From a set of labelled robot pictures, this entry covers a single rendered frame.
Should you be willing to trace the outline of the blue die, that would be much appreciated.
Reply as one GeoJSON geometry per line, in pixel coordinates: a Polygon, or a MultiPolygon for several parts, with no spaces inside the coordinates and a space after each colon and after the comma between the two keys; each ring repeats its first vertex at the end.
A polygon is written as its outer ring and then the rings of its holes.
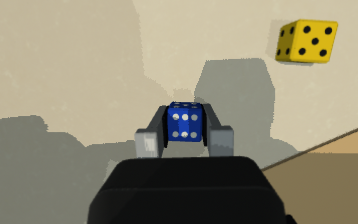
{"type": "Polygon", "coordinates": [[[202,107],[200,103],[170,103],[168,140],[182,142],[200,142],[202,140],[202,107]]]}

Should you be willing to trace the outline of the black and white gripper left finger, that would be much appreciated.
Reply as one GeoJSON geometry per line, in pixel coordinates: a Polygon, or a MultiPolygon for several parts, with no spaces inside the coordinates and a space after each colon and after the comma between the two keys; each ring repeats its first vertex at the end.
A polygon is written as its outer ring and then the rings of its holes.
{"type": "Polygon", "coordinates": [[[168,108],[160,106],[147,128],[138,129],[135,134],[137,159],[161,158],[168,145],[168,108]]]}

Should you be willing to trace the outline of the tan square mat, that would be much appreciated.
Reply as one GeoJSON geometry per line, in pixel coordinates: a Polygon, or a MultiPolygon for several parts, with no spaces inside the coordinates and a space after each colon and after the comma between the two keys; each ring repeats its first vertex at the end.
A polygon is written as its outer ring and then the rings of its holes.
{"type": "Polygon", "coordinates": [[[358,128],[261,171],[297,224],[358,224],[358,128]]]}

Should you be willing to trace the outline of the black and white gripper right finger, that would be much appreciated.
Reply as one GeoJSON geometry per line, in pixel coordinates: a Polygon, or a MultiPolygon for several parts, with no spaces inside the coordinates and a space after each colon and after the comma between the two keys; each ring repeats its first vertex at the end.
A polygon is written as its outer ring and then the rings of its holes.
{"type": "Polygon", "coordinates": [[[202,107],[202,138],[204,147],[207,146],[209,157],[233,156],[234,130],[222,126],[210,104],[202,107]]]}

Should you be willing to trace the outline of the yellow die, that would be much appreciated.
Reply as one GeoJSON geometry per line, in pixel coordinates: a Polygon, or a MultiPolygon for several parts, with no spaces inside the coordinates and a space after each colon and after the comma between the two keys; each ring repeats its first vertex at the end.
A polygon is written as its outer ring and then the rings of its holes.
{"type": "Polygon", "coordinates": [[[299,19],[281,27],[276,61],[327,63],[330,60],[337,21],[299,19]]]}

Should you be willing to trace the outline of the black die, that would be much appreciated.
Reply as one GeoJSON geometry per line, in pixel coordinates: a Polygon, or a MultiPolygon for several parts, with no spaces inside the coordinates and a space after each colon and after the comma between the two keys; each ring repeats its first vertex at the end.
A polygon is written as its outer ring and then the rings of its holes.
{"type": "Polygon", "coordinates": [[[288,214],[286,215],[287,224],[297,224],[292,215],[288,214]]]}

